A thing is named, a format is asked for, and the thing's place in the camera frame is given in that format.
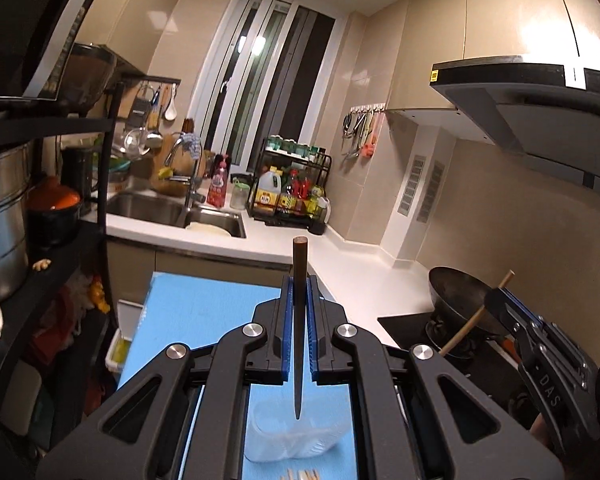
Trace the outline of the hanging kitchen tools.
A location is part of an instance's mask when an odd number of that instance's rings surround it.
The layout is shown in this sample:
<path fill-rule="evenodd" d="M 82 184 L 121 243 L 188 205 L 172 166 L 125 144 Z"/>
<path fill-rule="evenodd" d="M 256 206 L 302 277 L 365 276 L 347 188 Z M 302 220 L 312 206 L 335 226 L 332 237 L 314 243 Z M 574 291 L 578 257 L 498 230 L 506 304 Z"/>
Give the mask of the hanging kitchen tools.
<path fill-rule="evenodd" d="M 342 121 L 344 160 L 372 158 L 386 119 L 386 104 L 375 103 L 351 107 Z"/>

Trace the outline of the clear plastic utensil holder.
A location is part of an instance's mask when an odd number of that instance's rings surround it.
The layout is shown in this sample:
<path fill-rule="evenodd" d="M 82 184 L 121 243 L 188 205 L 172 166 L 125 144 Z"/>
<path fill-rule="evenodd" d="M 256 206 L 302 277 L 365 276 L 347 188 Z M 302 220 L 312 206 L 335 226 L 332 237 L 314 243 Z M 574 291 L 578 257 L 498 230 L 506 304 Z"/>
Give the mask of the clear plastic utensil holder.
<path fill-rule="evenodd" d="M 294 411 L 288 386 L 257 386 L 251 390 L 245 456 L 253 463 L 304 460 L 321 456 L 351 431 L 348 389 L 311 387 Z"/>

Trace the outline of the blue table cloth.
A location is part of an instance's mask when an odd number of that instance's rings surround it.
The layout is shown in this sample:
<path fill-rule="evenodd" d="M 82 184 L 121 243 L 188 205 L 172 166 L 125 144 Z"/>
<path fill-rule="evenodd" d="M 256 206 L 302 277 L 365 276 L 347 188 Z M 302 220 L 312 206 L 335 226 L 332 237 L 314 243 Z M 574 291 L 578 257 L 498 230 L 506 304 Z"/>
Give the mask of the blue table cloth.
<path fill-rule="evenodd" d="M 128 382 L 169 344 L 181 342 L 192 349 L 215 344 L 225 333 L 250 322 L 257 304 L 279 295 L 278 285 L 239 284 L 156 272 L 150 281 L 119 384 Z M 311 387 L 319 386 L 305 370 L 303 395 Z M 340 442 L 321 456 L 272 463 L 253 463 L 245 458 L 242 476 L 279 479 L 287 469 L 294 472 L 315 469 L 322 479 L 355 479 L 358 472 L 352 426 Z"/>

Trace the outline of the yellow oil bottle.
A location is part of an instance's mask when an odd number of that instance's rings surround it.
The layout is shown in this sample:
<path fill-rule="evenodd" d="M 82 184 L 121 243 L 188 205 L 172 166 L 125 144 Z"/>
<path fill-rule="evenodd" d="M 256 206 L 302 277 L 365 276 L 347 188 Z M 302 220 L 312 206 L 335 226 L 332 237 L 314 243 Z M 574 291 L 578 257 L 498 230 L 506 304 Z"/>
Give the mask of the yellow oil bottle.
<path fill-rule="evenodd" d="M 282 192 L 282 180 L 275 166 L 266 170 L 258 180 L 254 194 L 253 209 L 259 214 L 275 214 L 279 195 Z"/>

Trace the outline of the pink dish soap bottle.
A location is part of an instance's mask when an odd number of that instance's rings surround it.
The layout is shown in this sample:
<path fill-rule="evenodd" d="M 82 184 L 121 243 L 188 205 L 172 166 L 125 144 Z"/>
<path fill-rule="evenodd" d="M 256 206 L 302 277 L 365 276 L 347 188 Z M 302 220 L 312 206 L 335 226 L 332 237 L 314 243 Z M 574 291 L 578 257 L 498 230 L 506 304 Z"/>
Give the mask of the pink dish soap bottle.
<path fill-rule="evenodd" d="M 215 208 L 223 208 L 225 205 L 228 169 L 226 156 L 221 155 L 219 162 L 214 166 L 214 173 L 210 181 L 207 195 L 207 203 Z"/>

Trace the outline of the black spice rack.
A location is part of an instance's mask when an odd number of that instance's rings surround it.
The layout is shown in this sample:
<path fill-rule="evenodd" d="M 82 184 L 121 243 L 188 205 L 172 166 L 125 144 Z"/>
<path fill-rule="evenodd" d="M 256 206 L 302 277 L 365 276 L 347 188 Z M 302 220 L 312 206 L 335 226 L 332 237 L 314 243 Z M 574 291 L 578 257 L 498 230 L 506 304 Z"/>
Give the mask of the black spice rack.
<path fill-rule="evenodd" d="M 275 166 L 282 180 L 275 214 L 259 214 L 253 209 L 258 180 L 271 166 Z M 248 214 L 268 226 L 317 230 L 326 224 L 332 213 L 326 184 L 332 169 L 332 156 L 324 148 L 299 143 L 281 136 L 269 136 L 259 150 L 253 165 L 251 192 L 247 203 Z"/>

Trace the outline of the chrome sink faucet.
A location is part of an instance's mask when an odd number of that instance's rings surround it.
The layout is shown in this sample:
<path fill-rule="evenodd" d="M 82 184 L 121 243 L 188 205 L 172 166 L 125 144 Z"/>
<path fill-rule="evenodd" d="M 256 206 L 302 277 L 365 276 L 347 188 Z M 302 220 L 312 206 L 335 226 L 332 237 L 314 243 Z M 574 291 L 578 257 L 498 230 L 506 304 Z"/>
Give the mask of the chrome sink faucet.
<path fill-rule="evenodd" d="M 172 160 L 177 151 L 189 154 L 193 161 L 192 170 L 189 171 L 188 176 L 178 176 L 173 173 Z M 201 159 L 202 145 L 200 135 L 193 132 L 181 132 L 172 148 L 170 148 L 170 151 L 168 151 L 168 154 L 166 154 L 163 162 L 163 167 L 169 169 L 170 172 L 168 174 L 165 172 L 161 179 L 186 185 L 184 204 L 178 215 L 178 220 L 175 222 L 175 225 L 180 228 L 184 228 L 186 217 L 189 211 L 192 210 L 192 207 L 204 202 L 204 196 L 198 192 L 202 183 L 202 177 L 198 176 L 198 167 Z"/>

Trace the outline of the steel sink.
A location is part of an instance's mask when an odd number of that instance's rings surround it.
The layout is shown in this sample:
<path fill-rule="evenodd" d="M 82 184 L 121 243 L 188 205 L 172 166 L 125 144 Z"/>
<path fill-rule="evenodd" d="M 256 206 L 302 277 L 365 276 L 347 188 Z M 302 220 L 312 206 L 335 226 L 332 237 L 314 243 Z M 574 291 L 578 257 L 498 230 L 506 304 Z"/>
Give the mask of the steel sink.
<path fill-rule="evenodd" d="M 182 229 L 187 229 L 191 224 L 204 224 L 224 230 L 231 237 L 246 237 L 239 214 L 203 206 L 185 209 L 173 200 L 137 193 L 124 192 L 110 198 L 107 200 L 106 213 Z"/>

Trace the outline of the range hood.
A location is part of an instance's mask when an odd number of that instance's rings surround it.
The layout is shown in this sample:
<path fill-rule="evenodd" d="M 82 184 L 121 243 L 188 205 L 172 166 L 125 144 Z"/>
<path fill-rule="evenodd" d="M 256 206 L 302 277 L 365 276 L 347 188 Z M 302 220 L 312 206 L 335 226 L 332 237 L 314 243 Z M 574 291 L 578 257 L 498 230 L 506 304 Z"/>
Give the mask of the range hood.
<path fill-rule="evenodd" d="M 529 168 L 600 194 L 600 70 L 468 58 L 434 64 L 430 87 Z"/>

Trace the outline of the black shelving rack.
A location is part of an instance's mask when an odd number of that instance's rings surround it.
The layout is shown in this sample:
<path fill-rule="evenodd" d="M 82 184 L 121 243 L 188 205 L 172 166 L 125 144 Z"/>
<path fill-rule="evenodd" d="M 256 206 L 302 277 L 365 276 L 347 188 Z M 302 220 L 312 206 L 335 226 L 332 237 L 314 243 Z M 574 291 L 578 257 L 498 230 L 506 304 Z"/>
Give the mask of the black shelving rack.
<path fill-rule="evenodd" d="M 42 326 L 45 313 L 56 299 L 67 300 L 73 273 L 87 270 L 102 285 L 102 301 L 111 304 L 106 242 L 106 191 L 114 126 L 124 92 L 142 76 L 123 73 L 106 89 L 105 116 L 71 118 L 59 107 L 43 108 L 33 117 L 6 122 L 10 131 L 23 134 L 42 156 L 42 141 L 51 136 L 97 133 L 101 139 L 87 154 L 85 166 L 98 169 L 97 184 L 79 200 L 65 199 L 55 178 L 32 174 L 33 185 L 24 193 L 24 225 L 32 262 L 47 260 L 42 270 L 29 268 L 22 284 L 0 306 L 4 325 L 0 336 L 0 414 L 16 365 L 35 364 L 53 411 L 43 446 L 50 450 L 82 422 L 91 384 L 112 393 L 114 375 L 105 365 L 118 321 L 113 307 L 92 307 L 84 315 L 64 314 L 51 328 Z"/>

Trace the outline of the white hanging ladle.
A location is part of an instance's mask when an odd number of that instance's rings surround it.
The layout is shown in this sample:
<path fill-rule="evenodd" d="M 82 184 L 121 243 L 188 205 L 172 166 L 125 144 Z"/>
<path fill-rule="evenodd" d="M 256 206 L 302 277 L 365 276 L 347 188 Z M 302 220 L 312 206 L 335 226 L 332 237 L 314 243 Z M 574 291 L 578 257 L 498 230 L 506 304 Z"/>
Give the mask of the white hanging ladle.
<path fill-rule="evenodd" d="M 168 102 L 168 104 L 166 104 L 166 109 L 163 112 L 163 119 L 166 122 L 174 122 L 176 116 L 178 116 L 178 111 L 176 110 L 176 105 L 175 105 L 175 99 L 176 99 L 177 93 L 178 93 L 178 85 L 171 84 L 169 102 Z"/>

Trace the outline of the orange lidded pot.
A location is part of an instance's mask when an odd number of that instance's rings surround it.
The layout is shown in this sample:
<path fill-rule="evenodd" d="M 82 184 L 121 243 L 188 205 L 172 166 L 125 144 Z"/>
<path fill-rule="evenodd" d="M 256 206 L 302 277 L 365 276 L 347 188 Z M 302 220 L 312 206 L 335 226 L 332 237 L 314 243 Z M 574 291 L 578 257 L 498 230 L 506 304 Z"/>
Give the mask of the orange lidded pot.
<path fill-rule="evenodd" d="M 27 222 L 32 229 L 65 229 L 80 218 L 81 206 L 78 192 L 61 184 L 58 177 L 47 177 L 28 193 Z"/>

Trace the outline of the stainless steel stock pot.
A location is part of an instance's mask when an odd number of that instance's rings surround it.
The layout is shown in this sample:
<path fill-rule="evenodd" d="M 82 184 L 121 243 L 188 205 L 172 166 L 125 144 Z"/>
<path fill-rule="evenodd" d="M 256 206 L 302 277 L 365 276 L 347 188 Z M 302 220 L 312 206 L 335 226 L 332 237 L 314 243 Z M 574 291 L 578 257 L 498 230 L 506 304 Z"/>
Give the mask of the stainless steel stock pot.
<path fill-rule="evenodd" d="M 10 296 L 27 274 L 24 200 L 31 175 L 31 145 L 0 154 L 0 301 Z"/>

